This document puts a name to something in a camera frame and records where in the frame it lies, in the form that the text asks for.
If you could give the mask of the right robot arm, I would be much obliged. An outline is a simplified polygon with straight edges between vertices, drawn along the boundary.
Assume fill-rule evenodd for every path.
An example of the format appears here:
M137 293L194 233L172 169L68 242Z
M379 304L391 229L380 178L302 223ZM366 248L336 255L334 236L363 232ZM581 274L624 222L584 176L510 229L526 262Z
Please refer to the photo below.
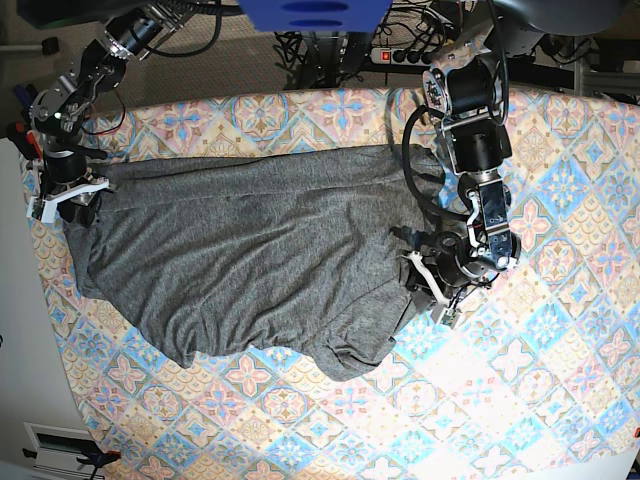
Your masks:
M32 162L37 187L28 216L50 223L59 204L88 207L98 192L111 187L89 167L91 160L108 158L105 151L83 144L90 136L83 131L90 110L101 94L118 87L129 61L139 58L154 39L166 42L194 14L188 7L153 1L112 18L98 39L36 96L29 118L41 158Z

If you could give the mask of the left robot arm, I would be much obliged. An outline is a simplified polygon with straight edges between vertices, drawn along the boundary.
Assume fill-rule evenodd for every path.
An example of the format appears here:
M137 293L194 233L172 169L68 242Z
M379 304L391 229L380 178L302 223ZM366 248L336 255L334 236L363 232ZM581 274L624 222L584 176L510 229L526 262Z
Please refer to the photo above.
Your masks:
M521 240L508 221L511 193L499 174L512 154L506 119L509 106L506 52L495 27L456 41L423 74L425 101L408 118L402 137L404 179L422 212L452 220L465 232L395 230L409 251L405 287L425 300L436 324L451 326L471 287L488 289L514 268ZM444 155L444 168L458 179L466 212L436 204L420 191L411 165L410 138L427 116Z

